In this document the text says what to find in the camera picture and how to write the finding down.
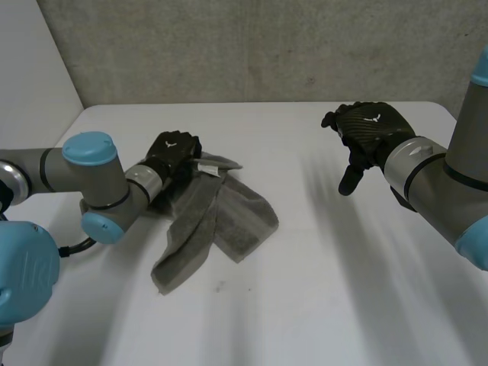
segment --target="white wall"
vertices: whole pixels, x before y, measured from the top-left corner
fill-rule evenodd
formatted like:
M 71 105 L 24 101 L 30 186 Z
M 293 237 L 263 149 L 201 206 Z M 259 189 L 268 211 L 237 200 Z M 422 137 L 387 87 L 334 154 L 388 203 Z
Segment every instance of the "white wall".
M 35 0 L 0 0 L 0 149 L 54 146 L 82 104 Z

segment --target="black cable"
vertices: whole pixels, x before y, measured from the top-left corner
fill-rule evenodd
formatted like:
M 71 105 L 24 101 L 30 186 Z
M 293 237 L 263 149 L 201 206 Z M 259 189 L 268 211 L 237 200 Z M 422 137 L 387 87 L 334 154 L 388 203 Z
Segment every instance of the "black cable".
M 67 258 L 70 255 L 84 252 L 86 249 L 91 248 L 95 243 L 96 241 L 94 241 L 92 238 L 86 238 L 81 243 L 76 244 L 75 246 L 62 246 L 58 249 L 59 257 Z

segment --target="cloth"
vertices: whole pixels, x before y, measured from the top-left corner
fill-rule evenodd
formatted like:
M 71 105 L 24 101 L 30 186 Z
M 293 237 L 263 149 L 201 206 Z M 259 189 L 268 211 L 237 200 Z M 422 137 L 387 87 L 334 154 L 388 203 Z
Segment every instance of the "cloth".
M 213 242 L 239 263 L 278 228 L 271 205 L 227 174 L 240 165 L 205 152 L 198 163 L 217 166 L 219 176 L 194 172 L 187 184 L 151 204 L 152 210 L 170 210 L 175 218 L 167 232 L 168 246 L 151 273 L 161 294 L 190 278 L 207 259 Z

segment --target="concrete wall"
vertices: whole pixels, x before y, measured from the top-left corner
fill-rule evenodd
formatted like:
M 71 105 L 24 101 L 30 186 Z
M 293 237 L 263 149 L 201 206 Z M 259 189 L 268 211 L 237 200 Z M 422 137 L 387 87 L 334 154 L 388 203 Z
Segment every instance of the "concrete wall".
M 54 146 L 82 112 L 35 0 L 0 0 L 0 149 Z
M 457 115 L 488 0 L 38 0 L 86 107 L 435 101 Z

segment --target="robotic arm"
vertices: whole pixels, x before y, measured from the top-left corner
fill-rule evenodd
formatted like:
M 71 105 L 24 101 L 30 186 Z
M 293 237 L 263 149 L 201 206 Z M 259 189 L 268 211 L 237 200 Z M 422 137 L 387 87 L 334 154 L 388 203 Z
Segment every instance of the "robotic arm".
M 379 166 L 400 204 L 488 271 L 488 47 L 471 76 L 447 150 L 417 136 L 386 103 L 341 105 L 324 117 L 322 127 L 337 132 L 351 152 L 341 194 L 351 194 L 364 170 Z
M 0 150 L 0 214 L 33 194 L 80 191 L 82 228 L 90 239 L 79 246 L 113 244 L 200 155 L 198 138 L 178 131 L 161 133 L 146 158 L 125 173 L 112 139 L 101 132 L 81 133 L 62 148 Z M 58 279 L 59 257 L 70 251 L 58 251 L 51 235 L 29 222 L 0 221 L 0 238 L 1 364 L 15 323 L 44 307 Z

